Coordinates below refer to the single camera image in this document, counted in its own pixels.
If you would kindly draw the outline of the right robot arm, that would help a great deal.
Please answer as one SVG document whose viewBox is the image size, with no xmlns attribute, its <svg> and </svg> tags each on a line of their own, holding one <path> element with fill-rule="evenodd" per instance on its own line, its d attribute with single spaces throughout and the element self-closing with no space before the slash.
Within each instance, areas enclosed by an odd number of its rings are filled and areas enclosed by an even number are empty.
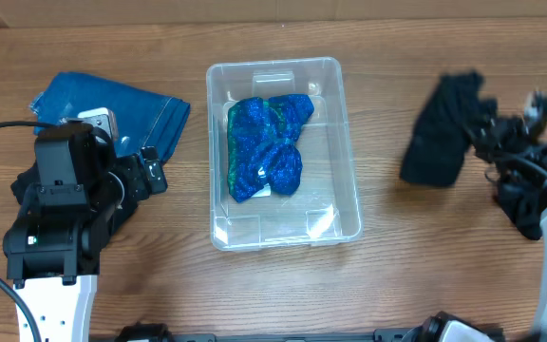
<svg viewBox="0 0 547 342">
<path fill-rule="evenodd" d="M 408 183 L 448 187 L 459 176 L 468 148 L 494 167 L 495 202 L 524 237 L 544 242 L 531 334 L 536 340 L 547 340 L 547 142 L 540 139 L 546 127 L 546 114 L 499 118 L 484 112 L 423 113 L 400 172 Z"/>
</svg>

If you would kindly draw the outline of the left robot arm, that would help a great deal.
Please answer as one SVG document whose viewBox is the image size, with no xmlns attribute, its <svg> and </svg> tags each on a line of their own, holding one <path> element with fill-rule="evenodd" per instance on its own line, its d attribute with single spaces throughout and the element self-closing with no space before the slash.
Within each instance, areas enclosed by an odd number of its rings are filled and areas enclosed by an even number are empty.
<svg viewBox="0 0 547 342">
<path fill-rule="evenodd" d="M 140 201 L 166 191 L 166 178 L 155 147 L 119 157 L 89 123 L 43 129 L 34 151 L 38 179 L 3 239 L 20 338 L 86 341 L 101 252 Z"/>
</svg>

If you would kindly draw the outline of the blue sequin fabric bundle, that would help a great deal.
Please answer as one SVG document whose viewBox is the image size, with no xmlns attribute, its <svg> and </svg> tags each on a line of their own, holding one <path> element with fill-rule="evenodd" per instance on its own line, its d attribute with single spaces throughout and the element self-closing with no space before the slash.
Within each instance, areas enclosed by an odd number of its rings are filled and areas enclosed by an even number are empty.
<svg viewBox="0 0 547 342">
<path fill-rule="evenodd" d="M 298 189 L 303 162 L 296 144 L 313 112 L 306 94 L 243 99 L 228 110 L 227 184 L 236 202 L 266 184 L 284 196 Z"/>
</svg>

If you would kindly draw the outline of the blue denim jeans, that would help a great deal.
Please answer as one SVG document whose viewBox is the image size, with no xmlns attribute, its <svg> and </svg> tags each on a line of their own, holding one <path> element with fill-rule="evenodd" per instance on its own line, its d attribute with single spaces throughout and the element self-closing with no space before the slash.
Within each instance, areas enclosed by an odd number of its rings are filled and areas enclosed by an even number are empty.
<svg viewBox="0 0 547 342">
<path fill-rule="evenodd" d="M 29 105 L 37 120 L 48 124 L 100 107 L 115 115 L 119 157 L 154 146 L 161 162 L 174 154 L 191 110 L 182 99 L 80 72 L 57 74 Z"/>
</svg>

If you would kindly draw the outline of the black garment with tape band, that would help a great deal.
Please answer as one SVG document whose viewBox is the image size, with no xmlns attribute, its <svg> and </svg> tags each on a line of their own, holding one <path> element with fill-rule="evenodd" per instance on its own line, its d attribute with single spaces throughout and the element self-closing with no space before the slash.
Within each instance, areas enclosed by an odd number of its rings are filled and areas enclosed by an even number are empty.
<svg viewBox="0 0 547 342">
<path fill-rule="evenodd" d="M 10 185 L 12 194 L 21 205 L 18 216 L 23 217 L 28 213 L 40 214 L 41 208 L 37 196 L 35 183 L 40 180 L 37 163 L 35 162 L 27 171 L 20 173 L 16 180 Z M 121 205 L 116 209 L 113 216 L 114 223 L 111 234 L 114 235 L 121 226 L 135 213 L 138 208 L 137 201 L 130 201 L 124 198 Z"/>
</svg>

